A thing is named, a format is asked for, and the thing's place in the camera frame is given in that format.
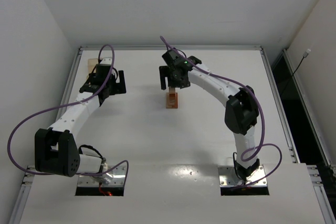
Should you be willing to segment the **reddish long wood block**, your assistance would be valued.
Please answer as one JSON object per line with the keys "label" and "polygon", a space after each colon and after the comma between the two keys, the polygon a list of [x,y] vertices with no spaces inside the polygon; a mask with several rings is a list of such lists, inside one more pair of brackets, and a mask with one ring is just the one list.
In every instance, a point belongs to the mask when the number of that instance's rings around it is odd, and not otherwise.
{"label": "reddish long wood block", "polygon": [[177,109],[179,107],[178,93],[177,93],[177,98],[176,98],[175,103],[171,103],[171,104],[172,104],[171,106],[173,109]]}

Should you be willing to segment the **lone light wood cube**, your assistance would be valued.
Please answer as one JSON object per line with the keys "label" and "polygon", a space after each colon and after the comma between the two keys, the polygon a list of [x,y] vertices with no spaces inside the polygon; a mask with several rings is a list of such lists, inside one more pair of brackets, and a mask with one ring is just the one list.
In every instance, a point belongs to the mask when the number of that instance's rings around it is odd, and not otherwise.
{"label": "lone light wood cube", "polygon": [[173,94],[175,92],[176,92],[175,88],[169,87],[169,94]]}

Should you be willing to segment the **brown arch wood block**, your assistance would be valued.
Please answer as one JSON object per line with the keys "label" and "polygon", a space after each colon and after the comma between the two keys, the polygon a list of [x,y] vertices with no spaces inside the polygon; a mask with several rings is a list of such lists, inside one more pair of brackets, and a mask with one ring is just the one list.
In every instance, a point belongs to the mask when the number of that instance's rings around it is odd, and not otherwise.
{"label": "brown arch wood block", "polygon": [[170,103],[175,103],[176,98],[177,98],[177,93],[176,92],[174,92],[174,93],[168,93],[168,101]]}

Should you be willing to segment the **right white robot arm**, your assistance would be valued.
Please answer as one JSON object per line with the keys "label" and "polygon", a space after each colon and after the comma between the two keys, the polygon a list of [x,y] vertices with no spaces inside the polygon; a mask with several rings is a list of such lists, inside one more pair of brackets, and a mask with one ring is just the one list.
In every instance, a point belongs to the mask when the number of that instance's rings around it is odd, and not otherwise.
{"label": "right white robot arm", "polygon": [[225,108],[224,122],[234,134],[236,153],[241,155],[255,147],[255,125],[259,116],[258,106],[249,91],[238,85],[211,76],[210,69],[194,56],[180,57],[173,50],[162,55],[166,65],[159,67],[161,89],[166,93],[166,108],[178,108],[176,88],[188,88],[195,84],[213,97]]}

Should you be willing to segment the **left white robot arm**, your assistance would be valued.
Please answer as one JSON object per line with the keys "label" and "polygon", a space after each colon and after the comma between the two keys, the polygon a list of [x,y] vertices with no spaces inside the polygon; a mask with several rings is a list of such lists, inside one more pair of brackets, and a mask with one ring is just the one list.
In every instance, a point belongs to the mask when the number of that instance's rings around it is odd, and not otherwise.
{"label": "left white robot arm", "polygon": [[101,155],[85,155],[76,145],[76,137],[105,99],[126,92],[124,72],[113,73],[112,60],[102,60],[80,88],[75,103],[49,128],[35,134],[35,169],[39,172],[72,177],[102,171]]}

